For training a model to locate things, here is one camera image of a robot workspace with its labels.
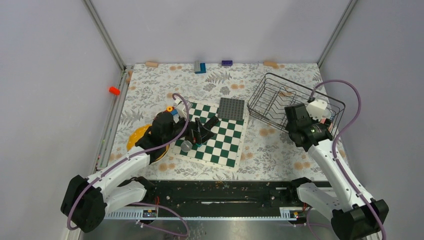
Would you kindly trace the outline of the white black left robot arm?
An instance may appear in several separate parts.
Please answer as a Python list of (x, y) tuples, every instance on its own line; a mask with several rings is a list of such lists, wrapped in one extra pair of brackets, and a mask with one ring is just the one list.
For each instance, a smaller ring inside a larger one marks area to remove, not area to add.
[(137, 202), (152, 204), (154, 190), (146, 187), (141, 177), (130, 176), (160, 160), (169, 145), (181, 138), (192, 145), (209, 140), (218, 122), (216, 116), (201, 123), (199, 118), (191, 121), (168, 111), (158, 113), (152, 124), (141, 128), (135, 143), (118, 162), (88, 177), (76, 175), (70, 180), (60, 207), (67, 217), (67, 228), (89, 233), (110, 212)]

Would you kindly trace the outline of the yellow orange plate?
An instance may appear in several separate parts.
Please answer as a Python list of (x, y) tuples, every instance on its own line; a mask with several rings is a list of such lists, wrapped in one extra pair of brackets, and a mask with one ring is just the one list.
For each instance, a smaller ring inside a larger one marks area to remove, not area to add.
[[(128, 138), (128, 142), (126, 145), (126, 150), (130, 151), (132, 147), (136, 145), (136, 142), (139, 141), (146, 133), (151, 133), (149, 128), (151, 127), (151, 124), (146, 124), (142, 127), (139, 127), (136, 129)], [(161, 160), (168, 152), (169, 145), (166, 147), (163, 147), (162, 149), (156, 150), (154, 153), (150, 153), (150, 161), (151, 162), (157, 162)]]

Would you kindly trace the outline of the large pink mug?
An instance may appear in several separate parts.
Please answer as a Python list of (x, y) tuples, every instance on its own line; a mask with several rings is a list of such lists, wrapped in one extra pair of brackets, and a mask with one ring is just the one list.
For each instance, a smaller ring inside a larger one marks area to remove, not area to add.
[(325, 125), (325, 127), (328, 129), (329, 132), (332, 131), (333, 121), (331, 119), (329, 119), (329, 118), (322, 118), (319, 123)]

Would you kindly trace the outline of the blue white patterned bowl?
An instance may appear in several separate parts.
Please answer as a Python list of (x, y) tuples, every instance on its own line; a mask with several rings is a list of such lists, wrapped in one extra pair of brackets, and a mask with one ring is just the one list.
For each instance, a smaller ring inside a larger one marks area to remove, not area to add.
[(329, 109), (325, 109), (325, 111), (323, 113), (323, 117), (326, 118), (326, 119), (329, 119), (329, 120), (333, 121), (333, 119), (334, 119), (334, 113), (331, 110), (329, 110)]

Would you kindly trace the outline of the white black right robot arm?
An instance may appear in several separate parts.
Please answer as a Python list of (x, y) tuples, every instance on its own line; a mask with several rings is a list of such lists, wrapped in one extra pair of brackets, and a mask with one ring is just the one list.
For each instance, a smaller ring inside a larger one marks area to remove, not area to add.
[(376, 200), (358, 181), (337, 150), (337, 141), (330, 132), (332, 121), (309, 113), (304, 103), (284, 108), (290, 139), (303, 148), (319, 165), (330, 183), (335, 196), (322, 191), (306, 178), (299, 179), (294, 188), (287, 191), (287, 201), (293, 206), (302, 203), (325, 216), (340, 240), (357, 240), (381, 233), (389, 207), (383, 200)]

